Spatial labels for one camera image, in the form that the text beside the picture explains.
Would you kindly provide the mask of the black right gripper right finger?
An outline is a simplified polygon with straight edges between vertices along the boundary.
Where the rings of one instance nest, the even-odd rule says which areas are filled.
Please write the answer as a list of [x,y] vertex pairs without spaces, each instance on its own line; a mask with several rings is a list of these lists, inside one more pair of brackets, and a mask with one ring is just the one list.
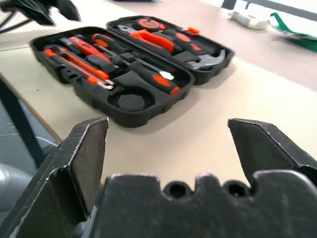
[[227,126],[249,182],[257,171],[293,170],[317,183],[317,161],[274,124],[235,118]]

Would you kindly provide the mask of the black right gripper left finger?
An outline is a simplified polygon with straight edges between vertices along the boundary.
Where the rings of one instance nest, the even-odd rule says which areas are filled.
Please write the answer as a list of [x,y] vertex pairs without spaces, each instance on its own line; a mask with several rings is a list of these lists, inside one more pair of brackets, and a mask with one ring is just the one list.
[[44,159],[0,227],[2,238],[70,238],[95,205],[108,118],[89,119]]

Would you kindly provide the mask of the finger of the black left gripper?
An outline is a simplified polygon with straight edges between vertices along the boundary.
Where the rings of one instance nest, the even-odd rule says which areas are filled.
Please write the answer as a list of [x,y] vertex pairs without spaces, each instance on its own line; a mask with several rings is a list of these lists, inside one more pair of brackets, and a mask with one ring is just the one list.
[[10,13],[18,11],[40,25],[54,25],[49,10],[38,0],[2,0],[0,9]]
[[56,8],[58,9],[59,13],[68,20],[81,20],[76,6],[70,0],[56,0]]

